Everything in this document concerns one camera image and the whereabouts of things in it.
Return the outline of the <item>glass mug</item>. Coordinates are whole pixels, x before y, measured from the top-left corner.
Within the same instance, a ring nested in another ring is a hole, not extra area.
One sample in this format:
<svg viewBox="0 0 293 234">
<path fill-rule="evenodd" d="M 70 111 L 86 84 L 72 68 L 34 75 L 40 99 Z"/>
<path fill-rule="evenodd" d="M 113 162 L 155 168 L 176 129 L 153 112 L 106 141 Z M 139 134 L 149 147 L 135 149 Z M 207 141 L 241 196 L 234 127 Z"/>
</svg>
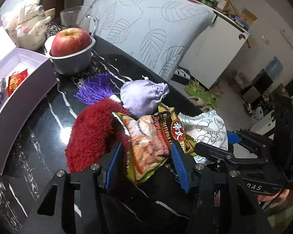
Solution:
<svg viewBox="0 0 293 234">
<path fill-rule="evenodd" d="M 81 28 L 94 37 L 99 26 L 99 19 L 91 15 L 91 6 L 76 6 L 60 12 L 61 26 L 66 28 Z"/>
</svg>

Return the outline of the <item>cream cartoon water bottle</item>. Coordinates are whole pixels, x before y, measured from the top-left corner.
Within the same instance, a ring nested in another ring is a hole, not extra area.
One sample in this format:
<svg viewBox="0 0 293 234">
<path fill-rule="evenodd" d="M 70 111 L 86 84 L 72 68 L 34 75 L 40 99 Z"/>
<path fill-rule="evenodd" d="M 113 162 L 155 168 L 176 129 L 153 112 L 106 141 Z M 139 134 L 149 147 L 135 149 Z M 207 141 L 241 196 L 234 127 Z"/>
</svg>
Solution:
<svg viewBox="0 0 293 234">
<path fill-rule="evenodd" d="M 46 41 L 46 25 L 51 16 L 46 16 L 41 0 L 23 0 L 17 17 L 17 41 L 21 48 L 36 51 Z"/>
</svg>

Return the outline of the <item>lavender gift box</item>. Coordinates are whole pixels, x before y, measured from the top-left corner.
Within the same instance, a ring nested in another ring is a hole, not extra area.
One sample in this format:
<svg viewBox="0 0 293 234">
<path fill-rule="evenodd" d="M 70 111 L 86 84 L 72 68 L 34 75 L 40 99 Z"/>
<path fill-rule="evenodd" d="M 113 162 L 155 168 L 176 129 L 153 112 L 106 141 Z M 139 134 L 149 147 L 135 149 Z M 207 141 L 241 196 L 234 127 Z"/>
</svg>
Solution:
<svg viewBox="0 0 293 234">
<path fill-rule="evenodd" d="M 24 123 L 55 85 L 49 58 L 16 47 L 0 18 L 0 173 Z"/>
</svg>

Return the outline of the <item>red apple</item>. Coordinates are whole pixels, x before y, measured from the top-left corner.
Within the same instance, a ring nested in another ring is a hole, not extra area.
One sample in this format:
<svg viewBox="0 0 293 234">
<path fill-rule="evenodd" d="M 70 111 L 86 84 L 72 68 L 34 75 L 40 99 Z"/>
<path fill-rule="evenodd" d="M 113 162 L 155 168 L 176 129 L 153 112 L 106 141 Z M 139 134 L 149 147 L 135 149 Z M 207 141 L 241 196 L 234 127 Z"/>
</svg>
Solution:
<svg viewBox="0 0 293 234">
<path fill-rule="evenodd" d="M 88 32 L 81 28 L 67 28 L 56 34 L 50 55 L 63 57 L 77 53 L 91 44 L 92 40 Z"/>
</svg>

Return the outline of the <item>red gold snack packet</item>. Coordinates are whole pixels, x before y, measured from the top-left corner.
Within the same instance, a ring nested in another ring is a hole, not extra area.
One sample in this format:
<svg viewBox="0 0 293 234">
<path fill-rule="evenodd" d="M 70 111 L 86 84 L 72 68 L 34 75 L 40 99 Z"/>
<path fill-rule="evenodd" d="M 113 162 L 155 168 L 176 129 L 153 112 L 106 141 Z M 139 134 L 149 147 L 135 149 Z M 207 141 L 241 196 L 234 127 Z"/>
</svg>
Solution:
<svg viewBox="0 0 293 234">
<path fill-rule="evenodd" d="M 13 94 L 17 87 L 26 79 L 27 76 L 28 71 L 26 69 L 18 74 L 13 74 L 9 77 L 7 88 L 7 93 L 9 97 Z"/>
</svg>

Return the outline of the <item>purple tassel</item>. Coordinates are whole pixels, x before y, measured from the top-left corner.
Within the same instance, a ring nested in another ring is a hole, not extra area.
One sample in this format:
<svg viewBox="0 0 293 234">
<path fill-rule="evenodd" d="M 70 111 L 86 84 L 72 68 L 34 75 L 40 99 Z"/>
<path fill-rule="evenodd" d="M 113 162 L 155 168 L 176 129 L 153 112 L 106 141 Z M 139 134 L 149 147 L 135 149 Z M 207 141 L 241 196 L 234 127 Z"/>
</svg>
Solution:
<svg viewBox="0 0 293 234">
<path fill-rule="evenodd" d="M 85 105 L 99 103 L 105 98 L 121 103 L 120 98 L 112 91 L 111 85 L 112 76 L 110 73 L 97 73 L 83 81 L 75 97 Z"/>
</svg>

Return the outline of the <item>leaf-pattern grey cushion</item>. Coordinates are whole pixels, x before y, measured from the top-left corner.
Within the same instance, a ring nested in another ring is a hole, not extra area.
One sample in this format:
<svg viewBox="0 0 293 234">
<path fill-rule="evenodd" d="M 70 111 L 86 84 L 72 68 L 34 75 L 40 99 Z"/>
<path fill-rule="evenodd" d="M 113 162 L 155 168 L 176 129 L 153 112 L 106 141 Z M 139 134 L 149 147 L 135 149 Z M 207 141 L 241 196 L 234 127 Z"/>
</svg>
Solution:
<svg viewBox="0 0 293 234">
<path fill-rule="evenodd" d="M 97 35 L 170 81 L 213 10 L 188 0 L 99 0 Z"/>
</svg>

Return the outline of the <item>small metal bowl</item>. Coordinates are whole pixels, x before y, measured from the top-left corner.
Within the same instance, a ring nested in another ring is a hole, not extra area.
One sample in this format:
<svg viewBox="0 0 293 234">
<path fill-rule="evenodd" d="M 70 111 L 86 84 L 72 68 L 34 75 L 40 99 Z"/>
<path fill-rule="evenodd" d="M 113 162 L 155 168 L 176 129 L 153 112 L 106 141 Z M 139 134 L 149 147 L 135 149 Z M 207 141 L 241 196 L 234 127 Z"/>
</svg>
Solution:
<svg viewBox="0 0 293 234">
<path fill-rule="evenodd" d="M 73 75 L 85 70 L 91 63 L 91 53 L 96 40 L 91 36 L 91 44 L 85 49 L 63 57 L 51 56 L 50 51 L 46 56 L 51 60 L 55 70 L 61 75 Z"/>
</svg>

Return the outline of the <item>beige slippers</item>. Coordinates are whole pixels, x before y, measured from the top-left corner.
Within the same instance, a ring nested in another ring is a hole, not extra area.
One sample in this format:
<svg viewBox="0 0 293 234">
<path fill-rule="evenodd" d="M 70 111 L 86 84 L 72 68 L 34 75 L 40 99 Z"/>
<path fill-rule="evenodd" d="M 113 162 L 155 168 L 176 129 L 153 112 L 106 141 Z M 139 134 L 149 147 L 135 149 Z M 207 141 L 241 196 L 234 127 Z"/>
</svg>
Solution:
<svg viewBox="0 0 293 234">
<path fill-rule="evenodd" d="M 206 112 L 210 112 L 211 110 L 213 110 L 212 107 L 207 106 L 203 99 L 196 97 L 196 96 L 190 96 L 188 97 L 188 100 L 194 104 L 196 107 L 198 107 L 202 112 L 206 113 Z"/>
</svg>

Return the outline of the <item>nutritious cereal packet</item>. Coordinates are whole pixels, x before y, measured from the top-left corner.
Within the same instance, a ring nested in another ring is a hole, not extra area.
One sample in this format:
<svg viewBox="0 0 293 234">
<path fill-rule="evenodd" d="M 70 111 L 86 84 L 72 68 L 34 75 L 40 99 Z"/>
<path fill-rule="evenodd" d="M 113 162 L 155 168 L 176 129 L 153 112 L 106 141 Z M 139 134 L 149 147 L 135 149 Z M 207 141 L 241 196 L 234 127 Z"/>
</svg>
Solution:
<svg viewBox="0 0 293 234">
<path fill-rule="evenodd" d="M 160 104 L 157 113 L 138 119 L 120 112 L 113 112 L 113 116 L 128 137 L 127 177 L 133 183 L 145 182 L 165 164 L 173 143 L 178 143 L 186 154 L 194 152 L 196 143 L 186 134 L 173 107 Z"/>
</svg>

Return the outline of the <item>red fuzzy soft object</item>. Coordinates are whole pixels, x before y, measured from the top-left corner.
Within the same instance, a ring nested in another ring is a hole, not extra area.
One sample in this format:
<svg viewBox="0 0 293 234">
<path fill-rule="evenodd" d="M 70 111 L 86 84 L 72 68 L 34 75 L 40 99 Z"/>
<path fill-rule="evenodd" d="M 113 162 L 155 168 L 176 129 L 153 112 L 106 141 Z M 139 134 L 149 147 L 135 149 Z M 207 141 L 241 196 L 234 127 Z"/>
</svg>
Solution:
<svg viewBox="0 0 293 234">
<path fill-rule="evenodd" d="M 85 170 L 98 163 L 109 153 L 117 141 L 128 149 L 128 137 L 113 113 L 131 114 L 120 103 L 104 98 L 89 105 L 77 117 L 72 127 L 69 143 L 65 149 L 67 166 L 71 173 Z"/>
</svg>

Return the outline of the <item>lavender satin pouch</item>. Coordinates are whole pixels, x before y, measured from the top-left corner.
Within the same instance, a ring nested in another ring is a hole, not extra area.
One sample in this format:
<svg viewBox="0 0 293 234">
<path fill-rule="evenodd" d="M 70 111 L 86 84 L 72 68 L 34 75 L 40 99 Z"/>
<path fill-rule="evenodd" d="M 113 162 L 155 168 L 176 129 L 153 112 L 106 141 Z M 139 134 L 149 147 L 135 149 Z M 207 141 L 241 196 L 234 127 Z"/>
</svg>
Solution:
<svg viewBox="0 0 293 234">
<path fill-rule="evenodd" d="M 120 89 L 123 107 L 135 118 L 153 114 L 168 94 L 167 83 L 151 80 L 129 81 Z"/>
</svg>

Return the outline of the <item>white cabinet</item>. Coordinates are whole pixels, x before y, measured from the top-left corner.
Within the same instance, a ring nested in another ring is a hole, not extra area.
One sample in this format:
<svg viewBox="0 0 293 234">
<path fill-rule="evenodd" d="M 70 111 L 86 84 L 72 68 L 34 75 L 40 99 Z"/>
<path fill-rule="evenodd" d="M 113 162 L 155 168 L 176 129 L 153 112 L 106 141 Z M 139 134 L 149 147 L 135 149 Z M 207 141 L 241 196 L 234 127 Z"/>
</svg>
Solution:
<svg viewBox="0 0 293 234">
<path fill-rule="evenodd" d="M 206 88 L 212 87 L 250 34 L 221 13 L 191 44 L 179 66 Z"/>
</svg>

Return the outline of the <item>green slippers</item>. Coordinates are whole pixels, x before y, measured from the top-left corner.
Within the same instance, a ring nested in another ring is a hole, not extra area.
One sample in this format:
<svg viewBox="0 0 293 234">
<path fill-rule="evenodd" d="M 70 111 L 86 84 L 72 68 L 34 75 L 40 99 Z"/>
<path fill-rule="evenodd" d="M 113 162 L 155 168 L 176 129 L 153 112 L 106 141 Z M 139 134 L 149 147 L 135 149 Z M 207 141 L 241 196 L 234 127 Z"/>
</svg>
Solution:
<svg viewBox="0 0 293 234">
<path fill-rule="evenodd" d="M 203 99 L 207 106 L 217 109 L 216 97 L 210 92 L 206 91 L 198 81 L 190 79 L 188 84 L 185 86 L 185 92 L 189 96 L 196 96 Z"/>
</svg>

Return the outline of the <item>white patterned cloth bag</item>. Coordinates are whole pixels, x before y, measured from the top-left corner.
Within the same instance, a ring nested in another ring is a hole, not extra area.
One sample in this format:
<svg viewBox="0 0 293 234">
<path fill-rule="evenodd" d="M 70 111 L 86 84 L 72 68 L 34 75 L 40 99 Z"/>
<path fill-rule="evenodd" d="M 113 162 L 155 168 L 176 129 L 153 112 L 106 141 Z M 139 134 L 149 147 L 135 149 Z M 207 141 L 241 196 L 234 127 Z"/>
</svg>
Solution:
<svg viewBox="0 0 293 234">
<path fill-rule="evenodd" d="M 228 136 L 224 120 L 215 110 L 190 117 L 180 113 L 173 125 L 173 135 L 185 143 L 183 151 L 191 155 L 198 164 L 209 164 L 210 161 L 194 152 L 194 146 L 205 143 L 224 151 L 228 150 Z"/>
</svg>

